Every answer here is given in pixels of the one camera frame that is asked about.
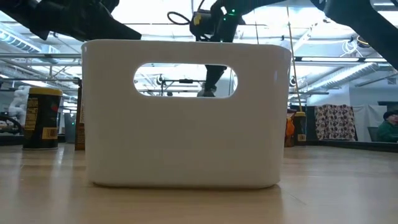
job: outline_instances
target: person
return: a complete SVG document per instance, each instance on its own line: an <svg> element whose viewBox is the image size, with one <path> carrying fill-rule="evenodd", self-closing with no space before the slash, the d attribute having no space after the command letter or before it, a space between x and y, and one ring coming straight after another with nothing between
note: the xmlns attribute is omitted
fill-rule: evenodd
<svg viewBox="0 0 398 224"><path fill-rule="evenodd" d="M204 97L204 96L210 96L210 97L215 97L215 93L217 91L217 86L214 86L211 91L205 92L205 82L201 84L201 90L198 92L197 97Z"/></svg>
<svg viewBox="0 0 398 224"><path fill-rule="evenodd" d="M383 115L384 122L377 131L379 142L398 142L398 110L387 111Z"/></svg>

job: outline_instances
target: ceiling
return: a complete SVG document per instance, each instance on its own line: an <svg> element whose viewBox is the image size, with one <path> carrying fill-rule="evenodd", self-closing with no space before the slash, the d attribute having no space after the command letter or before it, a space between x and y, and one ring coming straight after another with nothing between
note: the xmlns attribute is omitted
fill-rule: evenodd
<svg viewBox="0 0 398 224"><path fill-rule="evenodd" d="M206 0L203 9L208 9L215 0ZM169 40L169 41L194 41L188 26L177 26L171 24L167 19L167 12L176 11L188 18L191 18L192 11L196 10L200 0L146 0L132 1L120 0L119 6L112 15L119 22L140 32L143 40ZM375 7L386 7L388 0L373 1ZM285 7L286 3L280 3L267 7L257 8L244 16L245 26L239 26L234 42L248 44L273 44L290 49L289 29L287 26L288 17ZM379 11L395 26L398 26L398 13L396 11ZM347 45L354 31L346 26L339 25L333 21L324 22L325 15L318 9L311 7L308 0L290 0L290 21L292 25L292 38L295 45L295 54L305 57L379 57L373 49L354 49L355 46ZM34 45L51 45L63 54L80 54L82 42L64 35L50 35L48 40L42 40L32 34L29 29L21 26L16 21L0 12L0 23L8 26L13 32L21 37L32 41ZM303 35L311 32L311 38L306 41L298 41ZM2 53L26 53L4 42L0 42ZM11 59L13 62L27 66L39 74L49 74L50 67L40 66L44 63L38 60ZM63 63L78 63L78 60L62 60ZM0 63L0 66L9 65L7 62ZM339 69L340 65L318 66L316 63L308 65L297 65L297 77L302 83L311 83L327 73ZM53 66L52 74L57 73L57 78L80 77L81 67ZM141 68L136 78L144 88L155 88L154 81L159 74L167 78L192 78L202 80L205 78L205 68L196 65L156 65ZM63 88L75 89L72 82L63 82Z"/></svg>

